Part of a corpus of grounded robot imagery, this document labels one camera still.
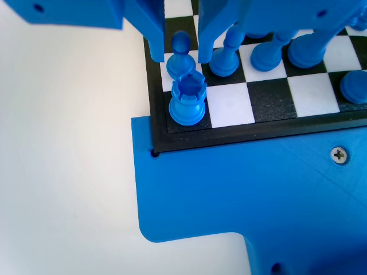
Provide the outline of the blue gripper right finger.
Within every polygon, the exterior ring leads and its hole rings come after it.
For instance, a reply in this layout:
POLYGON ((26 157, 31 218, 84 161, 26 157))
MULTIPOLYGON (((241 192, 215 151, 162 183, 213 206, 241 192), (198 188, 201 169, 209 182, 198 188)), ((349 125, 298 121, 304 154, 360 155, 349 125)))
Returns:
POLYGON ((199 1, 198 62, 212 58, 215 40, 232 24, 243 33, 331 29, 345 22, 366 1, 199 1))

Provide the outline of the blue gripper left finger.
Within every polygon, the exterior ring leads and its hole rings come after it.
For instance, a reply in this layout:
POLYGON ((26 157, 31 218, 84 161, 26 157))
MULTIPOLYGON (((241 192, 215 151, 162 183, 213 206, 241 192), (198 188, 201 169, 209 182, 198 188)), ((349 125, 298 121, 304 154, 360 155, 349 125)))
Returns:
POLYGON ((164 1, 8 0, 5 3, 32 24, 121 30, 126 19, 148 40, 153 61, 164 62, 164 1))

